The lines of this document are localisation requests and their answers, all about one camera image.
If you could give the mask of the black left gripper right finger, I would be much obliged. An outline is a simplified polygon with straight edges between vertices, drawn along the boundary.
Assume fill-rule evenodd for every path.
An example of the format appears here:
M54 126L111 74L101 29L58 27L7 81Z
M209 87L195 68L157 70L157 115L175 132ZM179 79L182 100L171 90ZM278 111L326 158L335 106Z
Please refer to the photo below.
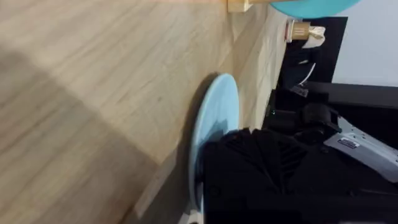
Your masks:
M279 205L397 205L397 186L331 147L277 138Z

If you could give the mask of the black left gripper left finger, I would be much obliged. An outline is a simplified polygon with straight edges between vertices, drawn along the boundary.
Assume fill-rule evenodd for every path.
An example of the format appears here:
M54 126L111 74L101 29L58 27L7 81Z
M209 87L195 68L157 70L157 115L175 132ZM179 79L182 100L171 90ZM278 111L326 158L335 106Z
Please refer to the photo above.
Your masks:
M205 205L246 205L283 192L277 136L241 129L205 144L202 151Z

